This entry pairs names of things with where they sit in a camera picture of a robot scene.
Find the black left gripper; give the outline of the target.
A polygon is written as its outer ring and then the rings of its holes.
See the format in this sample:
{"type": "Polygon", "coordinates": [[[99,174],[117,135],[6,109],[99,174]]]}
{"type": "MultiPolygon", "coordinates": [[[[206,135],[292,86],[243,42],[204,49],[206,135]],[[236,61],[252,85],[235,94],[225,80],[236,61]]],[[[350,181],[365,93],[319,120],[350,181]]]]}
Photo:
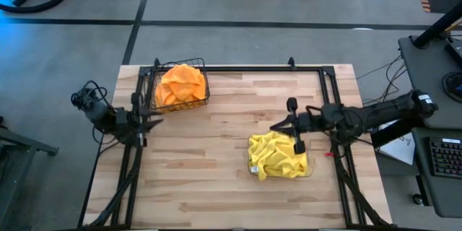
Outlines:
{"type": "Polygon", "coordinates": [[[131,135],[130,142],[132,145],[144,147],[144,133],[150,132],[155,126],[163,122],[163,119],[143,122],[143,117],[160,116],[161,112],[144,109],[144,100],[142,94],[133,92],[131,94],[131,135]]]}

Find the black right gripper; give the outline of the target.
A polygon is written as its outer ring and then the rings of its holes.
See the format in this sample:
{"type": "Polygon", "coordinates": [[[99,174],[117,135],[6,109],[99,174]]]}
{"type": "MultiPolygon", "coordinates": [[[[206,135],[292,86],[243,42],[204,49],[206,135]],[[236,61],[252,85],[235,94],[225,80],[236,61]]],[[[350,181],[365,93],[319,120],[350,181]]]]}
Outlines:
{"type": "Polygon", "coordinates": [[[295,138],[295,154],[302,154],[306,151],[305,143],[300,134],[315,130],[315,116],[307,109],[304,113],[297,114],[298,104],[295,97],[289,97],[287,100],[287,110],[289,115],[282,121],[275,123],[270,127],[272,131],[293,136],[295,138]]]}

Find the orange microfiber towel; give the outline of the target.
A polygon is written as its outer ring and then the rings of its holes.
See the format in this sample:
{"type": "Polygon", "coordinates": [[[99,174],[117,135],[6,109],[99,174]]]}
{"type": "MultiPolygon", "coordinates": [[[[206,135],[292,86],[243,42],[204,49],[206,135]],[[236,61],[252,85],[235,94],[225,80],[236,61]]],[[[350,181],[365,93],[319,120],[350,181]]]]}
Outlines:
{"type": "Polygon", "coordinates": [[[199,73],[198,76],[199,84],[196,86],[193,96],[198,100],[203,100],[206,97],[206,80],[204,75],[199,73]]]}
{"type": "Polygon", "coordinates": [[[170,87],[167,85],[159,84],[155,90],[155,105],[158,111],[166,113],[167,111],[174,110],[176,96],[173,94],[170,87]]]}
{"type": "Polygon", "coordinates": [[[197,101],[193,96],[196,86],[199,84],[198,74],[199,69],[195,69],[187,64],[174,65],[161,78],[160,84],[169,86],[173,94],[176,96],[175,105],[197,101]]]}

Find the black desk leg beam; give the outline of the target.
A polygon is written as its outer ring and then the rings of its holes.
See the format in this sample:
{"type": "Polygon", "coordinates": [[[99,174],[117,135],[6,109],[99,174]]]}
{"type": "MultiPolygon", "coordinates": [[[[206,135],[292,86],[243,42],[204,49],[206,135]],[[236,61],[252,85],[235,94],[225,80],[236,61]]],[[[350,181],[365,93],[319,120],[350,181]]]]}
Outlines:
{"type": "Polygon", "coordinates": [[[405,118],[397,120],[395,123],[387,126],[384,129],[371,134],[372,145],[375,149],[404,136],[411,132],[413,128],[423,127],[424,122],[420,118],[405,118]]]}

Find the white paper sheet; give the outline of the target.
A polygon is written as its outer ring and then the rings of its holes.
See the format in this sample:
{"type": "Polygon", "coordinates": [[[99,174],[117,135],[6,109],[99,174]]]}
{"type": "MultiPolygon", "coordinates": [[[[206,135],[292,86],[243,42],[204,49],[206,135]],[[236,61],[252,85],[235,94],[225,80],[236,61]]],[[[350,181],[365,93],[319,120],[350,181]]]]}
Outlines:
{"type": "Polygon", "coordinates": [[[407,133],[381,146],[378,152],[407,165],[413,165],[415,153],[414,138],[411,133],[407,133]]]}

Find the grey desk top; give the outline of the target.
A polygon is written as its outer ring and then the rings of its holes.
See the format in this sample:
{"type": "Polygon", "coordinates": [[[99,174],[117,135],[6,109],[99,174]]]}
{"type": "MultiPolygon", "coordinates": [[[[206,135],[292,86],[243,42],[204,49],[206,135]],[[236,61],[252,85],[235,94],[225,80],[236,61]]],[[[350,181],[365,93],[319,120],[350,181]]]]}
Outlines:
{"type": "Polygon", "coordinates": [[[424,119],[428,128],[462,129],[462,103],[450,98],[443,89],[443,77],[451,72],[462,72],[462,67],[445,47],[446,40],[433,40],[425,48],[414,46],[411,38],[400,38],[398,46],[407,73],[415,90],[426,92],[438,110],[424,119]]]}

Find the black backlit keyboard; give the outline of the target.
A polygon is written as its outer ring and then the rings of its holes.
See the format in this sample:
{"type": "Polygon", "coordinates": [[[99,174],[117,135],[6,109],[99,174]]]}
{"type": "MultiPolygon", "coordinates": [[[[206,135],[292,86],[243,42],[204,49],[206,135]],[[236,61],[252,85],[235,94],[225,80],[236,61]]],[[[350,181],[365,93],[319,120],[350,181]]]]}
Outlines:
{"type": "Polygon", "coordinates": [[[462,179],[462,140],[429,137],[428,143],[433,175],[462,179]]]}

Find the round black puck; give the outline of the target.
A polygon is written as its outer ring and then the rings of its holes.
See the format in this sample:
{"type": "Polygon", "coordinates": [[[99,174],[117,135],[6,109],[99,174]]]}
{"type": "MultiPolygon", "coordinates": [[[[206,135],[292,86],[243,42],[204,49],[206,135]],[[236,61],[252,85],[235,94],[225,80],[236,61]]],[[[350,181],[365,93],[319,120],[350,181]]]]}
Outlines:
{"type": "Polygon", "coordinates": [[[462,103],[462,72],[450,72],[442,78],[445,94],[458,103],[462,103]]]}

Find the grey keyboard desk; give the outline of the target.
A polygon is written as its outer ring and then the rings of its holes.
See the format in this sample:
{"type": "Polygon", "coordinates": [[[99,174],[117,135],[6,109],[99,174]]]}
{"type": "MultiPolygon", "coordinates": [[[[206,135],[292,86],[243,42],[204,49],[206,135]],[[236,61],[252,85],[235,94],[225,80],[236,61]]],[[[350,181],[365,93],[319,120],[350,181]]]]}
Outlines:
{"type": "Polygon", "coordinates": [[[462,131],[413,128],[417,177],[424,205],[432,206],[436,214],[446,218],[462,218],[462,179],[434,176],[430,169],[429,137],[460,139],[462,131]]]}

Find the black desk pole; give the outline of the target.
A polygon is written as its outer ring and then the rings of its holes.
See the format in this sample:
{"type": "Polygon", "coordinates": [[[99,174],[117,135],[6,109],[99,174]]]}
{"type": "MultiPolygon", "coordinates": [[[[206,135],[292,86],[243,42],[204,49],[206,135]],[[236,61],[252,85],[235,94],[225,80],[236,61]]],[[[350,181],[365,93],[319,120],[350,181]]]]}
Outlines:
{"type": "Polygon", "coordinates": [[[426,29],[420,36],[412,40],[412,43],[417,48],[423,48],[433,38],[439,36],[454,22],[462,17],[462,1],[455,5],[449,12],[442,16],[436,23],[426,29]]]}

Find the black desk device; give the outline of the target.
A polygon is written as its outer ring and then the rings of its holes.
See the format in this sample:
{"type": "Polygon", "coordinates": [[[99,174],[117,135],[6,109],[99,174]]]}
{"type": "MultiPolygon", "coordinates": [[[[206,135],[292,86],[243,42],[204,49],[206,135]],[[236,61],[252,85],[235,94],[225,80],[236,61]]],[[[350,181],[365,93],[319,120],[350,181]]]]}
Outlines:
{"type": "Polygon", "coordinates": [[[462,68],[462,40],[449,38],[445,50],[451,58],[462,68]]]}

